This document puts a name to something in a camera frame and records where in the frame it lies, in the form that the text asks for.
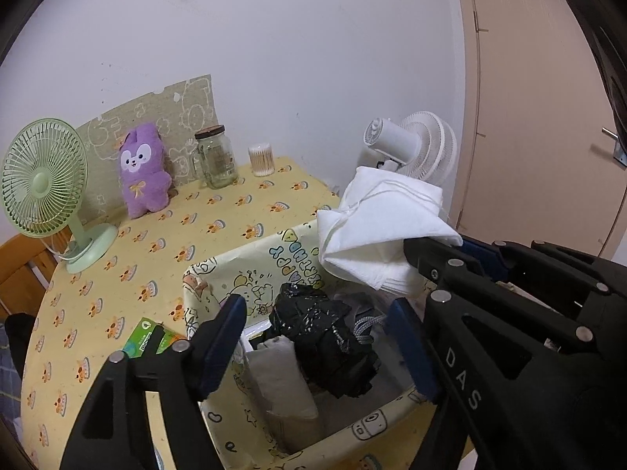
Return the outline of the green tissue pack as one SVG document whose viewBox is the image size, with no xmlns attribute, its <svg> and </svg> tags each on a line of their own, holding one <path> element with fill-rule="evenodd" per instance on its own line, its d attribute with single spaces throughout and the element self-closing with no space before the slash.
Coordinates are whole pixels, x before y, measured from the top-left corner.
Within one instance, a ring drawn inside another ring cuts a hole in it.
<svg viewBox="0 0 627 470">
<path fill-rule="evenodd" d="M 163 353 L 172 344 L 184 339 L 181 334 L 165 328 L 162 324 L 155 323 L 152 319 L 142 317 L 125 342 L 123 351 L 131 359 L 140 358 L 148 346 L 149 339 L 157 326 L 163 328 L 163 336 L 156 349 L 157 354 Z"/>
</svg>

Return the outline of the yellow patterned storage box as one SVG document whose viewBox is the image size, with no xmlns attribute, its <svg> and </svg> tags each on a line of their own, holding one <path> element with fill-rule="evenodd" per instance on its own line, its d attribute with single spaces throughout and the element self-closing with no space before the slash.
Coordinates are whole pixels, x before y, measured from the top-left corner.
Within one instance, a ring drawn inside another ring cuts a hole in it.
<svg viewBox="0 0 627 470">
<path fill-rule="evenodd" d="M 215 318 L 230 296 L 245 300 L 245 327 L 227 371 L 216 392 L 201 404 L 210 438 L 227 469 L 406 469 L 427 432 L 433 406 L 415 389 L 386 319 L 372 345 L 379 365 L 369 392 L 336 398 L 304 378 L 318 406 L 322 439 L 288 453 L 271 434 L 245 354 L 273 338 L 269 315 L 281 285 L 312 286 L 341 301 L 365 293 L 388 315 L 386 296 L 327 274 L 318 251 L 317 226 L 308 223 L 191 265 L 184 275 L 189 333 Z"/>
</svg>

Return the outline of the black garment on chair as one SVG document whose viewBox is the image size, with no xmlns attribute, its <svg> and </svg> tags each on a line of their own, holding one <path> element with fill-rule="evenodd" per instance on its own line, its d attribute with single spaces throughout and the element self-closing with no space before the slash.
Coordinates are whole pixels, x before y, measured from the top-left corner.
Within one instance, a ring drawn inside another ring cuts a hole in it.
<svg viewBox="0 0 627 470">
<path fill-rule="evenodd" d="M 9 341 L 9 352 L 18 376 L 24 377 L 30 338 L 36 318 L 28 313 L 15 313 L 6 317 L 4 329 Z"/>
</svg>

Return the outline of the black plastic bag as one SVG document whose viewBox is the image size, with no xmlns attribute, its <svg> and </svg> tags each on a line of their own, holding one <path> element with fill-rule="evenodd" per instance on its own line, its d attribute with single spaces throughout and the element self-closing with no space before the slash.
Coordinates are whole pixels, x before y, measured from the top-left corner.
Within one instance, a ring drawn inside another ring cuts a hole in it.
<svg viewBox="0 0 627 470">
<path fill-rule="evenodd" d="M 269 315 L 272 337 L 293 344 L 306 381 L 336 398 L 358 398 L 372 388 L 379 359 L 345 323 L 349 304 L 303 284 L 284 283 Z"/>
</svg>

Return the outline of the pink door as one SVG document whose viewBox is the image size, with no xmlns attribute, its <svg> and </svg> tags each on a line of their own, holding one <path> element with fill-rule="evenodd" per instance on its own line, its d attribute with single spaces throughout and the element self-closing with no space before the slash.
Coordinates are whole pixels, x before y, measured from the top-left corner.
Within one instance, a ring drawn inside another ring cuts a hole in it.
<svg viewBox="0 0 627 470">
<path fill-rule="evenodd" d="M 611 106 L 566 0 L 460 0 L 473 112 L 459 230 L 606 259 L 626 232 Z"/>
</svg>

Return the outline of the yellow patterned tablecloth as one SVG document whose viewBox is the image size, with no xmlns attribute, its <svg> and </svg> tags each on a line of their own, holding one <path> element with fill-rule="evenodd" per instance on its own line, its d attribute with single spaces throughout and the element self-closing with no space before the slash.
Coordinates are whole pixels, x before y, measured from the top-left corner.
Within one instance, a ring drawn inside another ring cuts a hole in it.
<svg viewBox="0 0 627 470">
<path fill-rule="evenodd" d="M 88 389 L 142 317 L 186 329 L 183 278 L 191 265 L 285 229 L 313 223 L 338 196 L 281 158 L 256 177 L 248 166 L 227 188 L 179 187 L 166 209 L 120 217 L 106 255 L 85 271 L 53 273 L 34 323 L 22 380 L 24 449 L 40 469 L 60 466 Z"/>
</svg>

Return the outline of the white standing fan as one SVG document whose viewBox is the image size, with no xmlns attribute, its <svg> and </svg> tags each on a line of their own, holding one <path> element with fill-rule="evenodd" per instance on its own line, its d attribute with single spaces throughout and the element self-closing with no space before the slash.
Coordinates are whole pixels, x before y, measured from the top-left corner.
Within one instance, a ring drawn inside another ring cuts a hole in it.
<svg viewBox="0 0 627 470">
<path fill-rule="evenodd" d="M 376 168 L 442 187 L 454 170 L 459 146 L 452 127 L 433 112 L 414 112 L 400 124 L 372 120 L 363 144 L 382 156 Z"/>
</svg>

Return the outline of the clear plastic package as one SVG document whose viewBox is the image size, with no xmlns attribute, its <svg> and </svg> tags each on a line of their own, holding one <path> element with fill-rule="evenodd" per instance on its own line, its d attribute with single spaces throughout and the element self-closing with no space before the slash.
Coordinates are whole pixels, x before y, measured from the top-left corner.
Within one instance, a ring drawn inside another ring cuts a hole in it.
<svg viewBox="0 0 627 470">
<path fill-rule="evenodd" d="M 318 406 L 289 338 L 260 343 L 245 354 L 245 365 L 270 432 L 282 448 L 295 453 L 322 439 Z"/>
</svg>

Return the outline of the green desk fan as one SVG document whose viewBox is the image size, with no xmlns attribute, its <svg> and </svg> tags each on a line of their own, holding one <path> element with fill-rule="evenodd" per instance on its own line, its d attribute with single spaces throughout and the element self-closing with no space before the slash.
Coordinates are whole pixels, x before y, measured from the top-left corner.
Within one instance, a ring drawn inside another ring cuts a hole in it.
<svg viewBox="0 0 627 470">
<path fill-rule="evenodd" d="M 55 118 L 24 127 L 7 149 L 1 168 L 3 210 L 21 235 L 43 240 L 70 231 L 70 242 L 58 256 L 70 274 L 99 261 L 118 235 L 112 224 L 87 229 L 81 222 L 87 181 L 83 140 L 70 124 Z"/>
</svg>

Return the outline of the purple plush toy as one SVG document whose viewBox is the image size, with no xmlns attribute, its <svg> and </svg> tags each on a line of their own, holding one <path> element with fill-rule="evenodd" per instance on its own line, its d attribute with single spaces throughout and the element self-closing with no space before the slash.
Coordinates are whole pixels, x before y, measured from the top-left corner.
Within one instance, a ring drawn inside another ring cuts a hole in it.
<svg viewBox="0 0 627 470">
<path fill-rule="evenodd" d="M 131 220 L 169 204 L 172 178 L 165 168 L 166 150 L 154 122 L 130 130 L 120 148 L 122 197 Z"/>
</svg>

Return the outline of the white cloths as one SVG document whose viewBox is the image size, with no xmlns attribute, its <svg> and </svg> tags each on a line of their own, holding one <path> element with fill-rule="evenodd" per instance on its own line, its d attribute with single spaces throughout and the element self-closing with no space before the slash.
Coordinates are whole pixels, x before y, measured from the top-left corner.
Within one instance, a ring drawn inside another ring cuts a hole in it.
<svg viewBox="0 0 627 470">
<path fill-rule="evenodd" d="M 408 239 L 449 245 L 462 236 L 440 217 L 443 191 L 399 173 L 360 166 L 339 206 L 317 213 L 319 263 L 344 281 L 416 298 L 425 284 L 404 254 Z"/>
</svg>

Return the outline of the grey cloth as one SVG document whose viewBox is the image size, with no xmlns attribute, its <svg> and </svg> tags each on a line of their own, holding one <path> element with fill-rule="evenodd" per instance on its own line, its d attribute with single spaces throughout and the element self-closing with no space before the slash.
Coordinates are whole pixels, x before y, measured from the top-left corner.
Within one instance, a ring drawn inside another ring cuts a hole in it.
<svg viewBox="0 0 627 470">
<path fill-rule="evenodd" d="M 348 326 L 357 342 L 362 345 L 373 345 L 378 333 L 385 325 L 387 315 L 378 308 L 376 301 L 365 293 L 356 293 L 345 296 L 342 301 L 351 311 L 345 317 Z"/>
</svg>

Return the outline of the glass jar with lid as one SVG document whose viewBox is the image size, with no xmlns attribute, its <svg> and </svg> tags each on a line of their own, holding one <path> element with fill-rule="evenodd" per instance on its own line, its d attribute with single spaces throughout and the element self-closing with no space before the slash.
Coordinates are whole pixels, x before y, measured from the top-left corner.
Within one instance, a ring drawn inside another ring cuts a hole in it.
<svg viewBox="0 0 627 470">
<path fill-rule="evenodd" d="M 212 189 L 222 189 L 238 179 L 237 164 L 230 139 L 221 124 L 206 127 L 194 134 L 196 148 L 191 166 L 199 181 Z"/>
</svg>

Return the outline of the cotton swab container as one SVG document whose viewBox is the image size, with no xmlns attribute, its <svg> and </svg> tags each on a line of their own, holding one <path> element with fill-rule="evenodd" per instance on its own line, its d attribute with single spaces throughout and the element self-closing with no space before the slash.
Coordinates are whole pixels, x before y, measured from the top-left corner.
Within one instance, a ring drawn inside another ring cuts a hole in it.
<svg viewBox="0 0 627 470">
<path fill-rule="evenodd" d="M 256 177 L 266 177 L 275 172 L 274 156 L 270 143 L 251 145 L 248 151 L 251 170 Z"/>
</svg>

